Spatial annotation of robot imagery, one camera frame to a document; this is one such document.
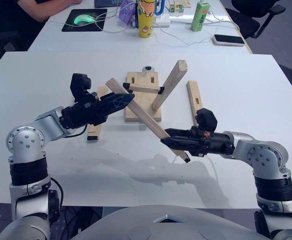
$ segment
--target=purple bag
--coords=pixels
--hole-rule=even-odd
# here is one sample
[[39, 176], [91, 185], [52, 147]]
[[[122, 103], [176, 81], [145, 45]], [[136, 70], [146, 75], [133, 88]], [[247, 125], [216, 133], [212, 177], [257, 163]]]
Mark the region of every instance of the purple bag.
[[119, 12], [119, 18], [126, 24], [128, 25], [131, 20], [132, 16], [135, 15], [135, 4], [130, 4], [134, 3], [135, 1], [133, 0], [124, 0], [122, 4], [120, 5], [120, 12]]

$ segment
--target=white table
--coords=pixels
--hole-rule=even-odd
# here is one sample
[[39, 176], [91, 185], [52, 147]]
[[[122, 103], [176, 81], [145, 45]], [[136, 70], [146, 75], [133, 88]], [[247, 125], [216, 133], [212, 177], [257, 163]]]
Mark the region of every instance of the white table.
[[[219, 2], [219, 0], [209, 0], [212, 11], [219, 19], [229, 20], [229, 17]], [[192, 0], [192, 8], [185, 8], [184, 13], [171, 13], [172, 20], [191, 23], [195, 13], [197, 0]], [[138, 30], [129, 28], [123, 33], [106, 32], [62, 32], [63, 23], [69, 16], [72, 9], [93, 9], [94, 0], [83, 0], [82, 3], [70, 6], [60, 13], [52, 16], [45, 24], [36, 40], [28, 51], [63, 51], [63, 52], [164, 52], [164, 53], [231, 53], [231, 54], [249, 54], [249, 47], [220, 46], [214, 45], [211, 41], [211, 35], [216, 31], [218, 34], [238, 36], [238, 32], [231, 23], [222, 22], [218, 24], [207, 25], [202, 31], [193, 32], [190, 30], [190, 24], [171, 24], [169, 28], [163, 28], [164, 31], [174, 34], [187, 43], [196, 43], [189, 47], [180, 40], [154, 29], [155, 36], [150, 38], [141, 38]], [[108, 12], [114, 11], [114, 7], [108, 8]], [[210, 14], [207, 19], [217, 22]], [[125, 28], [125, 24], [118, 17], [113, 17], [105, 21], [104, 29], [107, 31], [119, 31]]]
[[[125, 54], [127, 62], [118, 61]], [[0, 203], [9, 203], [5, 138], [22, 124], [57, 106], [72, 104], [73, 73], [93, 79], [92, 90], [111, 77], [152, 65], [162, 84], [182, 54], [95, 52], [7, 52], [0, 60]], [[292, 86], [270, 55], [188, 54], [189, 66], [162, 105], [163, 128], [192, 125], [186, 89], [198, 81], [204, 107], [217, 120], [216, 132], [237, 131], [281, 143], [292, 171]], [[182, 205], [195, 208], [257, 208], [252, 169], [238, 160], [191, 157], [184, 163], [142, 123], [124, 121], [124, 111], [109, 116], [98, 142], [80, 137], [45, 147], [48, 172], [65, 191], [66, 206]]]

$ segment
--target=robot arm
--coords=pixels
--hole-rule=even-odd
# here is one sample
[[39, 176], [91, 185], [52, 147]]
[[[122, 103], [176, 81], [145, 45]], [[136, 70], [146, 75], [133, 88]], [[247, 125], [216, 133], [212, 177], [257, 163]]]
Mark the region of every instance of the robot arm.
[[261, 208], [255, 213], [257, 232], [273, 239], [282, 230], [292, 230], [292, 180], [286, 168], [287, 150], [279, 143], [258, 141], [245, 133], [215, 133], [217, 120], [204, 108], [197, 111], [196, 120], [199, 126], [190, 130], [167, 129], [171, 137], [161, 142], [172, 149], [189, 151], [193, 156], [213, 153], [249, 164]]
[[70, 89], [75, 97], [72, 106], [57, 107], [35, 119], [31, 124], [14, 128], [7, 136], [6, 146], [12, 153], [10, 165], [11, 212], [13, 222], [0, 234], [5, 239], [49, 239], [49, 222], [59, 217], [56, 190], [50, 190], [46, 152], [50, 141], [69, 136], [73, 129], [87, 124], [98, 125], [109, 114], [124, 109], [134, 94], [107, 94], [99, 100], [97, 93], [89, 93], [91, 80], [74, 73]]

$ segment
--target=wooden plank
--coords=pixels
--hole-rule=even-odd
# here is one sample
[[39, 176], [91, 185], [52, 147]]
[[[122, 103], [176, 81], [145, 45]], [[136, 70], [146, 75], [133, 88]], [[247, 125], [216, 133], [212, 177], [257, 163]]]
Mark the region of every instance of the wooden plank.
[[189, 95], [189, 101], [190, 101], [194, 126], [198, 126], [198, 123], [196, 121], [197, 110], [203, 108], [201, 96], [200, 96], [200, 92], [198, 88], [198, 83], [196, 81], [188, 81], [187, 89], [188, 89], [188, 95]]
[[[98, 94], [99, 98], [106, 95], [107, 93], [108, 93], [108, 88], [106, 86], [98, 87], [97, 94]], [[102, 124], [99, 124], [97, 126], [89, 125], [88, 136], [87, 136], [88, 141], [97, 140], [99, 138], [101, 126], [102, 126]]]
[[166, 100], [178, 82], [188, 71], [188, 65], [185, 60], [178, 60], [169, 76], [167, 77], [165, 83], [162, 85], [165, 89], [162, 94], [157, 95], [152, 103], [152, 109], [157, 110], [160, 108], [162, 103]]
[[160, 91], [159, 86], [146, 86], [146, 85], [139, 85], [139, 84], [132, 84], [132, 83], [130, 83], [129, 89], [133, 90], [134, 92], [149, 93], [149, 94], [158, 94], [158, 92]]
[[[116, 94], [126, 94], [128, 93], [126, 89], [124, 89], [116, 79], [112, 78], [106, 85]], [[145, 124], [146, 126], [160, 139], [170, 137], [169, 134], [133, 99], [127, 107], [131, 109], [134, 114], [136, 114]], [[171, 151], [180, 156], [185, 162], [189, 162], [187, 154], [182, 150], [173, 150]]]
[[[143, 85], [147, 87], [159, 87], [158, 73], [157, 72], [128, 72], [127, 83]], [[161, 109], [153, 110], [152, 102], [154, 101], [156, 94], [135, 92], [134, 100], [156, 121], [161, 121]], [[126, 121], [128, 122], [140, 122], [136, 114], [134, 114], [129, 108], [126, 107]]]

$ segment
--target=smartphone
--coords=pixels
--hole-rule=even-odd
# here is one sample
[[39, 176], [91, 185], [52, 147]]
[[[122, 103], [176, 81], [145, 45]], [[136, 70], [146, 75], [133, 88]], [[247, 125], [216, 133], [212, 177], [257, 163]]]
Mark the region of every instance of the smartphone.
[[229, 45], [229, 46], [244, 46], [245, 42], [240, 36], [228, 36], [214, 34], [212, 37], [215, 44], [219, 45]]

